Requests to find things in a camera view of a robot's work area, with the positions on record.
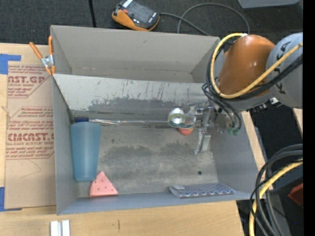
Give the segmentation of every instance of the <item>orange clip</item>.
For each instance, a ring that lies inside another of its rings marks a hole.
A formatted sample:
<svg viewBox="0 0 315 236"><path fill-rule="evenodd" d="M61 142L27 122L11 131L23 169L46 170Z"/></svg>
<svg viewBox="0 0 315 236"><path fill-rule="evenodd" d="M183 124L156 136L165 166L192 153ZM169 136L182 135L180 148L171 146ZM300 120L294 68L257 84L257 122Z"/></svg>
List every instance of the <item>orange clip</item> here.
<svg viewBox="0 0 315 236"><path fill-rule="evenodd" d="M30 47L33 49L34 53L36 54L36 56L42 61L42 63L44 64L46 71L49 73L49 75L52 75L52 73L56 72L56 67L53 65L53 61L52 61L52 55L54 53L54 49L53 49L53 44L52 44L52 37L49 36L48 38L48 48L49 48L49 57L43 57L43 55L40 53L39 49L34 45L33 42L30 42ZM52 71L49 69L48 63L52 64L51 65L51 69Z"/></svg>
<svg viewBox="0 0 315 236"><path fill-rule="evenodd" d="M48 38L48 47L49 47L49 54L53 55L54 54L54 46L53 46L53 38L52 36L49 36ZM52 72L55 73L56 72L56 66L52 65Z"/></svg>

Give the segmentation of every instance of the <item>yellow cable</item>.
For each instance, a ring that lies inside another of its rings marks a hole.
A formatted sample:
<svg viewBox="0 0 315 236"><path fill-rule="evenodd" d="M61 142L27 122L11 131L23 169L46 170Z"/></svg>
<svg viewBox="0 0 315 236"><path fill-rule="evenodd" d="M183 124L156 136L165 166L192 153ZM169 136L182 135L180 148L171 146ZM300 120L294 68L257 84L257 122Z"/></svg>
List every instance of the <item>yellow cable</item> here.
<svg viewBox="0 0 315 236"><path fill-rule="evenodd" d="M261 199L261 197L264 195L264 193L267 191L267 189L275 182L277 181L280 177L282 177L285 173L289 172L290 170L292 170L293 168L299 166L303 164L303 162L296 162L296 163L291 163L287 166L285 166L284 168L282 168L281 170L279 170L279 172L277 172L272 178L270 178L263 186L262 189L259 191L259 198ZM254 201L253 205L252 205L252 209L254 212L256 212L256 208L257 208L257 204L256 204L256 200ZM250 214L250 219L249 219L249 234L250 236L255 236L254 233L254 216L251 213Z"/></svg>
<svg viewBox="0 0 315 236"><path fill-rule="evenodd" d="M212 55L212 60L211 60L211 66L210 66L210 78L211 78L211 84L214 88L214 90L217 92L217 94L225 99L232 99L235 97L238 97L240 95L243 95L245 93L247 93L249 90L251 90L253 87L255 87L259 82L261 82L264 78L267 77L267 75L269 73L271 73L275 68L277 68L283 61L285 61L292 53L294 53L296 50L298 50L300 47L303 46L303 42L301 42L300 44L296 45L295 47L293 47L291 50L289 50L286 54L284 54L279 60L277 60L270 68L268 68L262 75L260 75L254 82L252 82L249 86L247 86L246 88L244 88L243 90L234 93L234 94L224 94L220 91L220 89L218 88L218 86L216 85L215 82L215 78L214 78L214 63L215 63L215 57L217 56L217 52L219 50L219 48L221 47L221 45L229 38L234 37L234 36L244 36L245 34L243 33L234 33L234 34L230 34L228 36L226 36L225 38L222 39L222 41L220 41L220 43L218 44L218 46L216 47L213 55Z"/></svg>

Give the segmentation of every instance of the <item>box floor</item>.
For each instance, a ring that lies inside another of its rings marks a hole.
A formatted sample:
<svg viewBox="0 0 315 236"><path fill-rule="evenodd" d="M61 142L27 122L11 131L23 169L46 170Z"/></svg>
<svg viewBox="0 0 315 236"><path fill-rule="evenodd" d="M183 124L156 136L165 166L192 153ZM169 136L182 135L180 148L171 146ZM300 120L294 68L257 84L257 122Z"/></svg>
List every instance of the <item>box floor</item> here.
<svg viewBox="0 0 315 236"><path fill-rule="evenodd" d="M119 194L217 182L211 150L194 153L197 139L197 128L184 136L172 127L102 126L98 172L104 171ZM79 197L89 196L90 184L79 183Z"/></svg>

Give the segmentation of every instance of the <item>gray cardboard box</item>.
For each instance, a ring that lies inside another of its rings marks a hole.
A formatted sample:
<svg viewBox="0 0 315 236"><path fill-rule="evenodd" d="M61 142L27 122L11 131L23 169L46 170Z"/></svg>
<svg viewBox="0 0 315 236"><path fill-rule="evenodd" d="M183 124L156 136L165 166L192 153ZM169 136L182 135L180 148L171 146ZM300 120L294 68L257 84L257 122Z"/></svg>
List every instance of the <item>gray cardboard box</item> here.
<svg viewBox="0 0 315 236"><path fill-rule="evenodd" d="M258 172L243 126L238 136L210 129L210 149L195 154L198 129L184 136L167 123L176 106L207 101L201 85L218 37L51 26L57 214L248 199ZM118 196L89 198L73 177L74 118L105 120L98 171ZM180 199L171 185L219 182L232 195Z"/></svg>

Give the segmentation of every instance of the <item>blue plastic cup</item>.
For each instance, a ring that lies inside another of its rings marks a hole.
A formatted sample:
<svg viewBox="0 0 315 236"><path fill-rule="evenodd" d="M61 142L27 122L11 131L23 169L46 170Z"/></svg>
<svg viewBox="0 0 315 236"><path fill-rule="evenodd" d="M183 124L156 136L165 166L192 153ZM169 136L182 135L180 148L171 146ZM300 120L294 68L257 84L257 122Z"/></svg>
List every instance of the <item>blue plastic cup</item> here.
<svg viewBox="0 0 315 236"><path fill-rule="evenodd" d="M76 122L70 126L74 179L89 182L96 179L100 125L95 122Z"/></svg>

